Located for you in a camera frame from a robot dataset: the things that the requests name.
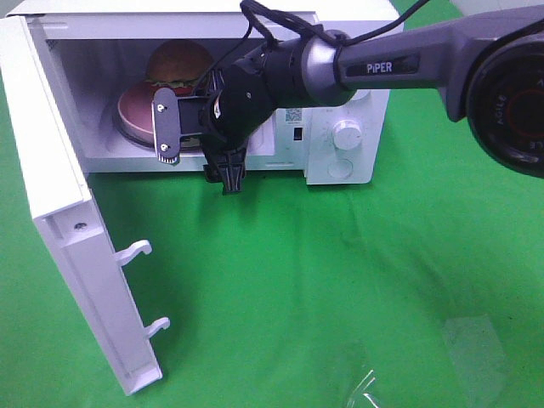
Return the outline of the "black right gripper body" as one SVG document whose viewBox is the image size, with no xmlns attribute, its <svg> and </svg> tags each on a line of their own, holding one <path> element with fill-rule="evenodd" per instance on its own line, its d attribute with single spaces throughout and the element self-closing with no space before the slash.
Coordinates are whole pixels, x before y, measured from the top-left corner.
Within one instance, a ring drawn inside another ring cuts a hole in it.
<svg viewBox="0 0 544 408">
<path fill-rule="evenodd" d="M 223 87 L 209 97 L 182 98 L 178 102 L 181 138 L 198 138 L 208 153 L 245 147 L 251 134 L 277 108 L 261 65 L 239 59 L 222 75 Z"/>
</svg>

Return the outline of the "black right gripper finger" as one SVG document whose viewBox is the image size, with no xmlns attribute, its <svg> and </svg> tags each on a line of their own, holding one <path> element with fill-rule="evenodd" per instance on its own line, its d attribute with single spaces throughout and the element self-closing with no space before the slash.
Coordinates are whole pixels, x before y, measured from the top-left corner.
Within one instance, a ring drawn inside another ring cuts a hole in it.
<svg viewBox="0 0 544 408">
<path fill-rule="evenodd" d="M 240 193 L 247 174 L 246 146 L 226 151 L 204 150 L 203 153 L 207 160 L 203 166 L 206 181 L 221 183 L 224 195 Z"/>
</svg>

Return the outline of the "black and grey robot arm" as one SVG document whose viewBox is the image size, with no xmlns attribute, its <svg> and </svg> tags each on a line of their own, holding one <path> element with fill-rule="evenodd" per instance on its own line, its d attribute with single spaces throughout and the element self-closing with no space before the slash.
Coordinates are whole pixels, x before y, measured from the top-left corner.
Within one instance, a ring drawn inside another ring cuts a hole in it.
<svg viewBox="0 0 544 408">
<path fill-rule="evenodd" d="M 201 141 L 207 179 L 225 192 L 240 190 L 249 136 L 275 110 L 339 106 L 359 89 L 434 88 L 450 120 L 466 119 L 489 156 L 542 176 L 542 6 L 353 38 L 255 1 L 241 11 L 264 43 L 202 101 L 178 102 L 180 137 Z"/>
</svg>

